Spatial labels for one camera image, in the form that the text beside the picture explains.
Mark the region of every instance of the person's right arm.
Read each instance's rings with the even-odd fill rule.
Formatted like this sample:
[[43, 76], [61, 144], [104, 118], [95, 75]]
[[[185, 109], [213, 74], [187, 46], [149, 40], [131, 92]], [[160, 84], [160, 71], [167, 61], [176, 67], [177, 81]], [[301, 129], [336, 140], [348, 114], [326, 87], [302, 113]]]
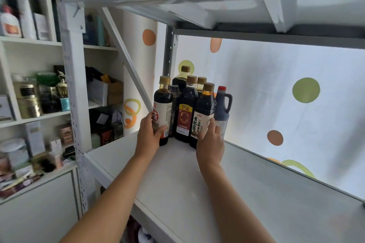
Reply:
[[225, 148], [220, 134], [220, 127], [216, 127], [212, 119], [206, 134], [199, 135], [196, 158], [209, 189], [223, 242], [276, 243], [241, 199], [220, 166]]

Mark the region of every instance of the bottle handle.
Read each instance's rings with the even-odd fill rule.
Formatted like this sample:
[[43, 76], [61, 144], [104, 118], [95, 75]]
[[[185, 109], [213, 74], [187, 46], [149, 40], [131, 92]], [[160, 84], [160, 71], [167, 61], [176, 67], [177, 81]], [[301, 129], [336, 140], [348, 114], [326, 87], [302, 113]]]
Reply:
[[231, 94], [225, 93], [225, 97], [228, 98], [228, 108], [226, 109], [226, 113], [229, 113], [231, 110], [232, 102], [233, 102], [233, 96]]

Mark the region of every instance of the person's left arm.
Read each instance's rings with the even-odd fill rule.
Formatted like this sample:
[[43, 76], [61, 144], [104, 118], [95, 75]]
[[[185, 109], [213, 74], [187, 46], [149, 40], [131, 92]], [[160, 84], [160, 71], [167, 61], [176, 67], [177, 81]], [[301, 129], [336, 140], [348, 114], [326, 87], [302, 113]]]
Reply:
[[140, 123], [134, 156], [115, 178], [98, 202], [65, 235], [60, 243], [118, 243], [137, 194], [139, 183], [159, 147], [166, 127], [155, 134], [152, 113]]

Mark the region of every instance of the red cap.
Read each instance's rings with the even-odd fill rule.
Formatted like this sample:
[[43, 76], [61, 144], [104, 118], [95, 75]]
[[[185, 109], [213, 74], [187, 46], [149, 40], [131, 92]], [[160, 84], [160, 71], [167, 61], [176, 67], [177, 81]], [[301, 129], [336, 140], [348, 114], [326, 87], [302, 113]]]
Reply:
[[10, 7], [10, 6], [8, 6], [8, 5], [3, 5], [3, 6], [2, 6], [2, 11], [3, 11], [4, 13], [9, 13], [9, 14], [11, 14], [11, 7]]

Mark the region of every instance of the hand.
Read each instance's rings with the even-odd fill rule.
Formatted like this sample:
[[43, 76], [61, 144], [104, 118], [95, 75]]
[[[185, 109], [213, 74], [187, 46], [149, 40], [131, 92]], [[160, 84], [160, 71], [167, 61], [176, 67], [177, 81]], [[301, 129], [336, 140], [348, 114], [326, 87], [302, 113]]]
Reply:
[[150, 112], [140, 121], [140, 127], [137, 136], [137, 146], [134, 155], [136, 157], [147, 158], [149, 161], [151, 161], [157, 149], [159, 148], [159, 139], [166, 128], [166, 126], [163, 126], [153, 133], [152, 112]]
[[212, 118], [206, 134], [199, 133], [196, 144], [196, 159], [203, 177], [210, 169], [220, 167], [224, 151], [221, 127], [216, 126], [215, 120]]

